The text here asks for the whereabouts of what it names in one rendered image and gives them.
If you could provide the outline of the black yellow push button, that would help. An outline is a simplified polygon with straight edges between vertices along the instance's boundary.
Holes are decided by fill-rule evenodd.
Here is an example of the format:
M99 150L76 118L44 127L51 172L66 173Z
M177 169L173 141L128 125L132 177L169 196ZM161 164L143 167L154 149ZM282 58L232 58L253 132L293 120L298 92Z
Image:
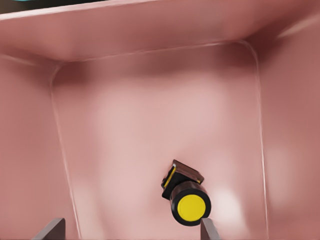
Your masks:
M174 159L163 178L162 198L170 201L173 218L187 227L198 226L201 219L208 218L212 204L206 189L202 186L205 178L201 173Z

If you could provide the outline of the pink plastic box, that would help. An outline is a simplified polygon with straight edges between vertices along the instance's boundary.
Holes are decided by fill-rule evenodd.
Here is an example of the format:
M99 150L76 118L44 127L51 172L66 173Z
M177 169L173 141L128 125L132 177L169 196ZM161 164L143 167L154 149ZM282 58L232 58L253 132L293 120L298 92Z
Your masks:
M0 240L320 240L320 0L0 0Z

